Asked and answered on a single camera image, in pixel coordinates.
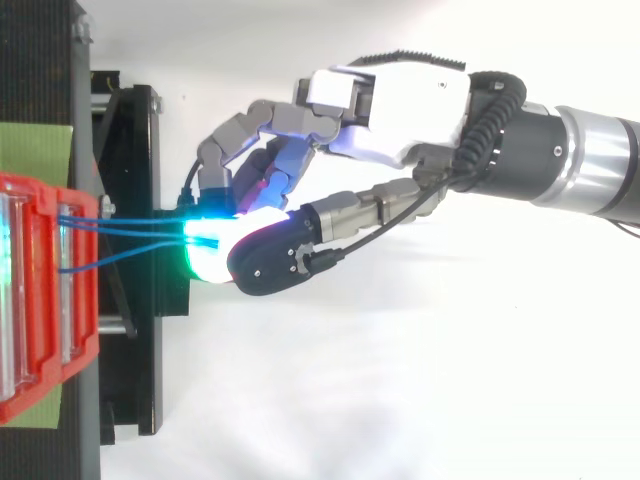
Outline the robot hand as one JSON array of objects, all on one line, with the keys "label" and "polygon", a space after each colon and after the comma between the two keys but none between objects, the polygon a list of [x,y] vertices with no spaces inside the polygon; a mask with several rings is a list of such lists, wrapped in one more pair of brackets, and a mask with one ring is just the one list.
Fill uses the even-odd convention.
[{"label": "robot hand", "polygon": [[[187,273],[270,295],[429,215],[466,178],[457,160],[471,98],[462,63],[395,51],[316,70],[288,101],[254,101],[198,146],[180,196]],[[414,175],[289,208],[320,153]]]}]

